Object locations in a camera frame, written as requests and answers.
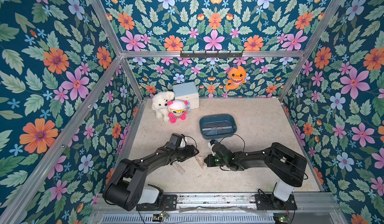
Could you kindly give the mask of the teal plastic storage box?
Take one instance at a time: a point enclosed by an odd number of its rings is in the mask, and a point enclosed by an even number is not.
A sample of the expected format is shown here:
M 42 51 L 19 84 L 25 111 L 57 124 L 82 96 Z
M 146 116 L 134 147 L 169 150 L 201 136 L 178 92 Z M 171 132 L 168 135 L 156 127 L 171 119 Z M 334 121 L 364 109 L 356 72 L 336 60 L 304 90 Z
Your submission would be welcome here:
M 237 132 L 235 119 L 229 114 L 204 116 L 199 120 L 200 132 L 204 139 L 219 139 Z

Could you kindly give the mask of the pink small triangle square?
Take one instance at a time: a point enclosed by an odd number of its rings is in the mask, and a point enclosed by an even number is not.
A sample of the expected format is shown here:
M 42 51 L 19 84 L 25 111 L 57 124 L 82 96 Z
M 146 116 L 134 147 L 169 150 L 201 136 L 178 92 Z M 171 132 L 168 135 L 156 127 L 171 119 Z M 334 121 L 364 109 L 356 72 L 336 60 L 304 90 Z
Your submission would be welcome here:
M 205 163 L 204 163 L 204 158 L 200 155 L 196 155 L 195 156 L 195 159 L 196 161 L 198 162 L 199 166 L 201 167 L 201 169 L 203 170 L 204 169 L 204 166 L 205 166 Z

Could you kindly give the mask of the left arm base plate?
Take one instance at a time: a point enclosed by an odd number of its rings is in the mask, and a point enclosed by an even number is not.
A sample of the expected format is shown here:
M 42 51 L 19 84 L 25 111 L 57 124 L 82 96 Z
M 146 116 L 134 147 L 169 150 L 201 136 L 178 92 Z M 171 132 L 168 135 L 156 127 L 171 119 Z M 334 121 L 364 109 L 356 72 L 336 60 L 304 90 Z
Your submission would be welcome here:
M 177 195 L 160 195 L 154 204 L 138 204 L 137 211 L 175 211 L 177 209 Z

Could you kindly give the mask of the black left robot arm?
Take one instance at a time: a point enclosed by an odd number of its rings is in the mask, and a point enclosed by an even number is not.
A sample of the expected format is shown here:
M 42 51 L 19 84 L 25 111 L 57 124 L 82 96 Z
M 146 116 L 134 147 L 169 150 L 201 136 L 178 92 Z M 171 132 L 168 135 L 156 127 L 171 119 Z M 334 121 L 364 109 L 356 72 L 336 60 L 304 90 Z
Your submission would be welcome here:
M 103 199 L 109 204 L 131 211 L 139 203 L 149 174 L 163 166 L 183 162 L 197 154 L 199 150 L 193 145 L 174 150 L 162 146 L 144 158 L 123 159 L 106 185 Z

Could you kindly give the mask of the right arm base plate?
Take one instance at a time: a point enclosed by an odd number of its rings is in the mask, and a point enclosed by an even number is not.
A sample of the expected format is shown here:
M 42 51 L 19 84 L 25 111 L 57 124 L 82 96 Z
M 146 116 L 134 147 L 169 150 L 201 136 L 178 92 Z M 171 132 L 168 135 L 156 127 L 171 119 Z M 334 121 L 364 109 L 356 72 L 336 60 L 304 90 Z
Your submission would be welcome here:
M 256 207 L 260 211 L 296 211 L 298 209 L 293 194 L 285 202 L 272 194 L 255 194 Z

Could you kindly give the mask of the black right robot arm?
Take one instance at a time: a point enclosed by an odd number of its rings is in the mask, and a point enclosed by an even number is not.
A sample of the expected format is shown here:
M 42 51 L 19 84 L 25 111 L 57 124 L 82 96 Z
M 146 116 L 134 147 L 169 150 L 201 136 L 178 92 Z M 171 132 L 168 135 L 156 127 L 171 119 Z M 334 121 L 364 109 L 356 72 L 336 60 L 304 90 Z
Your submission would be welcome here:
M 300 188 L 308 178 L 307 160 L 278 142 L 253 152 L 232 152 L 216 140 L 211 140 L 209 146 L 212 153 L 204 159 L 207 167 L 225 167 L 233 172 L 253 168 L 270 169 L 280 179 L 274 187 L 273 198 L 281 202 L 287 202 L 294 189 Z

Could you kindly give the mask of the clear protractor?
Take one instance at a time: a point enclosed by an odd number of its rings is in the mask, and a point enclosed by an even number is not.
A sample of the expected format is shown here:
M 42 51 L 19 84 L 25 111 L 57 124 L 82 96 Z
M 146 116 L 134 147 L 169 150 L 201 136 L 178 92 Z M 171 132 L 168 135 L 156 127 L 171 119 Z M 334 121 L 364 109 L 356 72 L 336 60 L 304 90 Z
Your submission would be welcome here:
M 222 128 L 221 127 L 213 127 L 210 128 L 207 132 L 207 135 L 221 135 L 222 134 Z

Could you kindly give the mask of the clear short ruler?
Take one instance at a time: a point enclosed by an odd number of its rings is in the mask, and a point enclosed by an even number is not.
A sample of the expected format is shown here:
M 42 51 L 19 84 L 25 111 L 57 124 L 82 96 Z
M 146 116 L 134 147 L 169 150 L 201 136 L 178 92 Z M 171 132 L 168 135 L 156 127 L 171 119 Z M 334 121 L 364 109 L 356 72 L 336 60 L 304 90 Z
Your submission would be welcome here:
M 180 174 L 180 175 L 184 175 L 185 174 L 185 170 L 178 164 L 178 163 L 173 163 L 173 168 Z

